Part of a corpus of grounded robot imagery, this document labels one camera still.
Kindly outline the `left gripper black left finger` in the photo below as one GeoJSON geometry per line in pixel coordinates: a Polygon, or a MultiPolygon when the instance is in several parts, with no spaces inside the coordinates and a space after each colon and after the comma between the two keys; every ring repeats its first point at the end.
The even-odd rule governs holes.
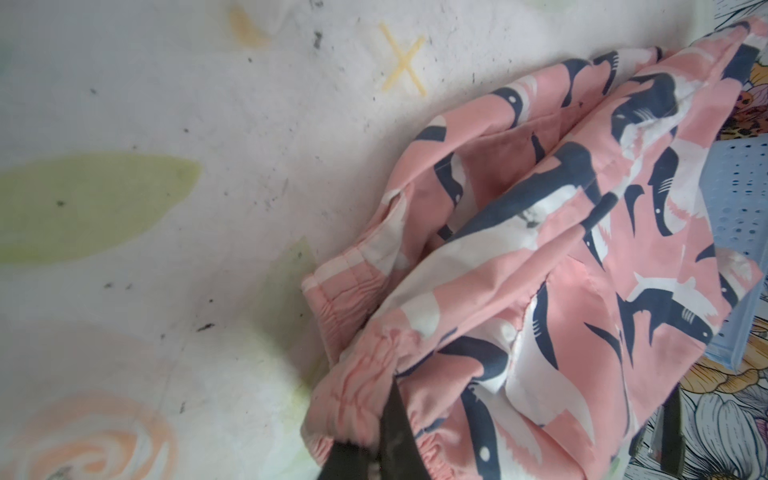
{"type": "Polygon", "coordinates": [[[335,441],[317,479],[367,480],[377,466],[377,459],[367,449],[335,441]]]}

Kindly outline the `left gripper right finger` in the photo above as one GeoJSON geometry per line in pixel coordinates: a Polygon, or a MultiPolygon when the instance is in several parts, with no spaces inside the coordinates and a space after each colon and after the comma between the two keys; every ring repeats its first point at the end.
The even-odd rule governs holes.
{"type": "Polygon", "coordinates": [[[396,381],[380,422],[379,464],[383,480],[430,480],[396,381]]]}

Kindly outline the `blue plastic laundry basket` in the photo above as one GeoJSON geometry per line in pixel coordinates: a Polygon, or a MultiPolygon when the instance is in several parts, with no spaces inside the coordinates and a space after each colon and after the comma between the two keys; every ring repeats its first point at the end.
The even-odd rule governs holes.
{"type": "MultiPolygon", "coordinates": [[[[767,136],[717,141],[700,179],[714,243],[767,271],[767,136]]],[[[755,285],[724,323],[706,355],[735,369],[746,358],[753,324],[767,318],[767,281],[755,285]]]]}

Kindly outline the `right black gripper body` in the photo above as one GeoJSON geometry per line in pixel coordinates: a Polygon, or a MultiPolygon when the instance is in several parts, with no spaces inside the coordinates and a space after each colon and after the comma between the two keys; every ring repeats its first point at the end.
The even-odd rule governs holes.
{"type": "Polygon", "coordinates": [[[630,461],[649,461],[656,467],[656,472],[681,477],[686,447],[683,413],[681,388],[676,385],[663,405],[632,438],[630,461]]]}

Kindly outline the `pink patterned garment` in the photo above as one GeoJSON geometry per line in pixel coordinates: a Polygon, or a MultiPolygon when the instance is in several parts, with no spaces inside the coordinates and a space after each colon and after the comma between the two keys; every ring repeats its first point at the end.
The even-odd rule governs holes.
{"type": "Polygon", "coordinates": [[[569,59],[436,116],[302,284],[329,358],[302,425],[379,464],[396,381],[431,479],[600,479],[762,279],[700,178],[767,13],[569,59]]]}

